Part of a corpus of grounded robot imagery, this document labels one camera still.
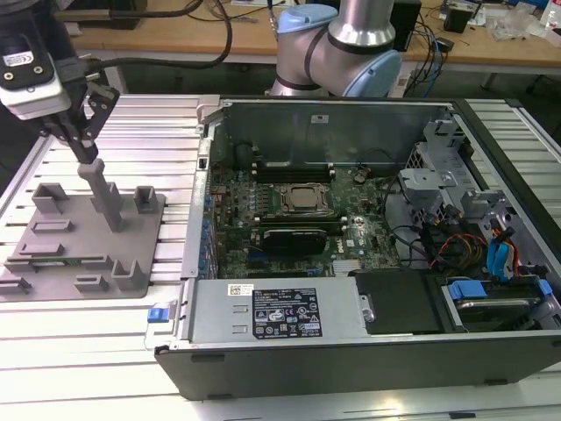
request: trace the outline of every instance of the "plastic bag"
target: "plastic bag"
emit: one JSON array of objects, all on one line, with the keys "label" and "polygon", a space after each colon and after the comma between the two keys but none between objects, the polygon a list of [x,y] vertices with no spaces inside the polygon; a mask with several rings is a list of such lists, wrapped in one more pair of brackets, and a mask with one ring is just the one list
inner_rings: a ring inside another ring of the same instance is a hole
[{"label": "plastic bag", "polygon": [[561,0],[551,0],[543,14],[545,29],[561,28]]},{"label": "plastic bag", "polygon": [[528,27],[532,24],[532,12],[535,9],[531,4],[519,2],[504,18],[491,21],[489,29],[493,38],[500,41],[528,36]]}]

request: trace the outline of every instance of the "blue latch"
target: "blue latch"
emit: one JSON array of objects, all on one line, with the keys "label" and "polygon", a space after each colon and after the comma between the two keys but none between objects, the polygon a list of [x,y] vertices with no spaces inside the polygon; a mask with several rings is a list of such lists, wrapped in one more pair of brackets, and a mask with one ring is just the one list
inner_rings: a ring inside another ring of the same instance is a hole
[{"label": "blue latch", "polygon": [[169,309],[150,309],[148,311],[148,323],[169,322]]},{"label": "blue latch", "polygon": [[448,292],[450,292],[454,301],[487,297],[483,282],[473,279],[454,281],[451,285],[448,285]]},{"label": "blue latch", "polygon": [[537,284],[540,287],[543,296],[547,297],[553,294],[553,289],[551,289],[550,283],[546,280],[540,279]]}]

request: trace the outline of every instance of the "blue tab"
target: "blue tab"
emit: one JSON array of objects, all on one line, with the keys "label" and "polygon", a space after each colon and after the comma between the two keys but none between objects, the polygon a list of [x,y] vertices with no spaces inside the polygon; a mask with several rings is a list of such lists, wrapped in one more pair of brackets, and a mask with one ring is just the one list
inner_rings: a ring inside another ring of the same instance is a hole
[{"label": "blue tab", "polygon": [[302,4],[280,14],[278,33],[298,32],[327,25],[337,16],[337,9],[324,4]]},{"label": "blue tab", "polygon": [[167,323],[169,321],[169,309],[150,309],[148,311],[148,323]]},{"label": "blue tab", "polygon": [[454,281],[451,285],[448,285],[448,291],[454,301],[487,297],[483,282],[473,279]]},{"label": "blue tab", "polygon": [[544,279],[540,279],[537,283],[542,291],[543,296],[550,296],[553,294],[553,289],[551,289],[550,283]]}]

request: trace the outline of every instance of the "red wire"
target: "red wire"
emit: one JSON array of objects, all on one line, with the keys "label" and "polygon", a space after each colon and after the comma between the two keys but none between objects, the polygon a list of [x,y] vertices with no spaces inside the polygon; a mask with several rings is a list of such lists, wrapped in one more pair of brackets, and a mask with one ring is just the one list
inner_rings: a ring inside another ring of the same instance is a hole
[{"label": "red wire", "polygon": [[[454,234],[452,236],[450,236],[445,242],[444,244],[442,244],[442,246],[440,247],[440,250],[438,250],[437,256],[440,256],[440,254],[442,254],[442,252],[444,251],[444,249],[450,244],[450,242],[455,239],[455,238],[463,238],[463,237],[469,237],[471,239],[478,239],[479,241],[481,241],[481,243],[483,244],[483,246],[486,246],[487,243],[485,242],[485,240],[483,240],[481,237],[477,236],[477,235],[473,235],[473,234]],[[429,264],[429,268],[432,268],[433,265],[437,262],[437,259],[435,258],[430,264]]]}]

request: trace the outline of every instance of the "power cable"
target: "power cable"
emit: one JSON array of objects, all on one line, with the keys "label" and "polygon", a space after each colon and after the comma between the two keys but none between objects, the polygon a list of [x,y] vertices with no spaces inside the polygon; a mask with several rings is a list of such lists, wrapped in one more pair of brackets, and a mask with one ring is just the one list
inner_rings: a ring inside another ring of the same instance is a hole
[{"label": "power cable", "polygon": [[[196,10],[202,3],[202,0],[194,0],[188,5],[183,11],[187,11],[186,13],[181,14],[180,16],[188,15],[191,11]],[[135,65],[151,65],[151,66],[167,66],[170,68],[188,68],[193,70],[202,70],[205,68],[213,68],[218,64],[222,63],[228,55],[230,55],[231,46],[233,43],[233,29],[231,26],[230,18],[226,13],[226,9],[220,0],[214,0],[215,5],[217,6],[220,14],[224,17],[224,24],[226,25],[226,45],[224,46],[224,50],[212,61],[204,61],[204,62],[197,62],[191,63],[187,61],[172,61],[172,60],[160,60],[160,59],[144,59],[144,58],[134,58],[134,57],[124,57],[120,59],[112,59],[106,61],[97,61],[90,64],[89,70],[92,73],[100,71],[104,68],[113,68],[115,66],[128,66],[131,64]]]}]

